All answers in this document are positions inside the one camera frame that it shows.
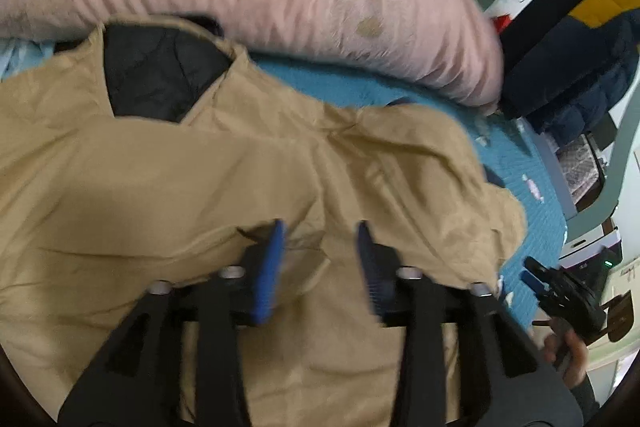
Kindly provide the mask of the person's right hand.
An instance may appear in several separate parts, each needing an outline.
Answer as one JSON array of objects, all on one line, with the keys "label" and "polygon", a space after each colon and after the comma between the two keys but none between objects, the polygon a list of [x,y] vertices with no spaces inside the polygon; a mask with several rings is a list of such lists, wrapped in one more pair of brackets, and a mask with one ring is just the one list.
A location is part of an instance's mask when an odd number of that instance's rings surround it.
[{"label": "person's right hand", "polygon": [[550,334],[544,338],[544,344],[541,353],[544,359],[553,364],[558,358],[558,354],[562,348],[568,349],[568,357],[570,363],[563,372],[563,381],[568,389],[574,389],[579,386],[587,376],[588,367],[588,349],[580,337],[569,329],[563,337],[556,334]]}]

